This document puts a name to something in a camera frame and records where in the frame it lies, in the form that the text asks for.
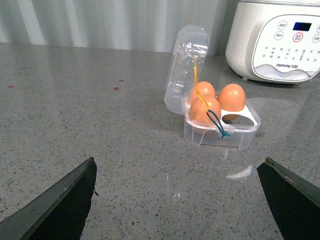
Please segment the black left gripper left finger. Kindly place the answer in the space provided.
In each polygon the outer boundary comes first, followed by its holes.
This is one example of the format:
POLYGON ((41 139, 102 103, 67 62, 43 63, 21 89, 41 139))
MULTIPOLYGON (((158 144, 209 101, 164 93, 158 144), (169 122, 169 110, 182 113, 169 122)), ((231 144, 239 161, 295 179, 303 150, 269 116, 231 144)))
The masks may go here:
POLYGON ((78 240, 96 194, 93 157, 0 223, 2 240, 78 240))

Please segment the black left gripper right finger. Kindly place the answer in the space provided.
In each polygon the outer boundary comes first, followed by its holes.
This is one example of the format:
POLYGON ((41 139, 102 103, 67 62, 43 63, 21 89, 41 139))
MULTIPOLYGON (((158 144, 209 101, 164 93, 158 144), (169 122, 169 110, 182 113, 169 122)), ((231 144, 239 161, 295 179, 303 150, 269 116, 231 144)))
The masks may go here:
POLYGON ((285 240, 318 240, 320 188, 270 157, 257 172, 282 237, 285 240))

